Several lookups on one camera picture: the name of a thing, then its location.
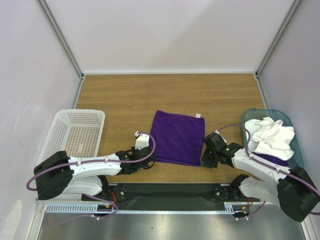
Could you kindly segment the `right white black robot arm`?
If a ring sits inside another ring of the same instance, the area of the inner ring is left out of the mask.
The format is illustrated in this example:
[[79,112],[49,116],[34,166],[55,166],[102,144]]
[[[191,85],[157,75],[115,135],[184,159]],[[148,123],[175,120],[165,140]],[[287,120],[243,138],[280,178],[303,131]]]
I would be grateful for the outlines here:
[[207,135],[204,144],[201,159],[204,166],[228,165],[251,174],[242,174],[233,180],[230,195],[234,200],[252,197],[269,202],[296,222],[303,222],[313,214],[320,202],[320,192],[304,168],[272,163],[235,142],[227,144],[216,132]]

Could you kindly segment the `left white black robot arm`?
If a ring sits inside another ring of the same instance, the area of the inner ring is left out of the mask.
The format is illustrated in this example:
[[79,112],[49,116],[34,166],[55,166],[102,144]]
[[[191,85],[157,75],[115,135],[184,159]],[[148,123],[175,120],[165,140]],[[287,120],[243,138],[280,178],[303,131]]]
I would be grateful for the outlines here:
[[54,199],[62,194],[90,195],[105,200],[110,187],[105,176],[130,175],[147,168],[156,158],[154,147],[118,151],[102,157],[71,157],[58,151],[38,164],[26,188],[37,192],[39,200]]

